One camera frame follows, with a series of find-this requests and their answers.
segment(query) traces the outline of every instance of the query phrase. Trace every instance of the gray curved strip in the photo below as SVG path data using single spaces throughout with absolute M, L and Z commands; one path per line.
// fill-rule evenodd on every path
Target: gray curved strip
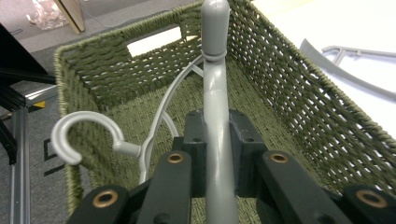
M 368 91 L 376 93 L 379 97 L 385 100 L 396 101 L 396 92 L 387 91 L 380 87 L 377 87 L 371 83 L 368 83 L 360 78 L 350 75 L 342 68 L 334 65 L 327 58 L 325 58 L 320 52 L 318 52 L 309 42 L 304 39 L 300 46 L 300 51 L 305 54 L 314 64 L 322 68 L 323 70 L 331 73 L 332 75 L 344 78 L 354 84 L 357 84 Z

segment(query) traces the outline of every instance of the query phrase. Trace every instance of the gray plastic hook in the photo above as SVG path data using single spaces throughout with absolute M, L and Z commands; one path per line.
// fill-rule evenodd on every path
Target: gray plastic hook
M 78 111 L 60 119 L 53 127 L 51 133 L 52 147 L 56 154 L 68 164 L 77 165 L 82 160 L 81 154 L 75 151 L 67 140 L 69 129 L 80 121 L 94 121 L 102 124 L 110 131 L 113 137 L 113 149 L 115 151 L 130 156 L 139 156 L 140 146 L 124 142 L 120 127 L 112 119 L 96 112 Z

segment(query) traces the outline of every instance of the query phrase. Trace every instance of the woven texture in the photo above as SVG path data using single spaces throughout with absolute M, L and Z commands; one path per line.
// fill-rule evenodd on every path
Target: woven texture
M 167 86 L 200 55 L 200 4 L 166 12 L 136 24 L 61 47 L 55 54 L 62 116 L 101 112 L 114 119 L 128 142 L 142 144 Z M 227 75 L 230 108 L 248 115 L 269 149 L 291 153 L 322 186 L 342 192 L 362 183 L 396 195 L 396 142 L 330 82 L 249 2 L 231 2 Z M 169 25 L 182 38 L 131 57 L 126 43 Z M 203 81 L 191 74 L 177 89 L 168 114 L 180 133 L 186 113 L 203 106 Z M 109 133 L 89 122 L 69 133 L 83 155 L 94 188 L 133 188 L 136 159 L 112 152 Z M 151 160 L 170 150 L 160 127 Z M 78 166 L 68 166 L 69 211 L 82 198 Z M 240 199 L 240 222 L 255 223 L 252 199 Z M 192 223 L 205 222 L 205 200 L 192 202 Z

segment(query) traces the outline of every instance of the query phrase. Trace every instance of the brass grommet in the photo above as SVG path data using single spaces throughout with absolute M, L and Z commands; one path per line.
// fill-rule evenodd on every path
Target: brass grommet
M 289 160 L 285 155 L 282 155 L 280 153 L 274 153 L 270 156 L 270 158 L 271 160 L 279 163 L 285 163 Z
M 184 160 L 184 157 L 178 153 L 174 153 L 168 156 L 168 161 L 171 163 L 179 163 Z
M 113 189 L 100 192 L 93 198 L 93 206 L 97 208 L 109 207 L 119 198 L 119 194 Z
M 379 194 L 369 189 L 360 189 L 356 192 L 356 196 L 364 203 L 376 208 L 384 208 L 388 206 L 387 201 Z M 366 196 L 372 196 L 376 201 L 370 200 Z

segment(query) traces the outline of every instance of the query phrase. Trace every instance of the gray pole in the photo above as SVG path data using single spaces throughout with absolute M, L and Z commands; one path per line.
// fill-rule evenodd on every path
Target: gray pole
M 233 177 L 225 55 L 230 6 L 226 0 L 202 5 L 204 117 L 206 149 L 206 222 L 238 223 Z

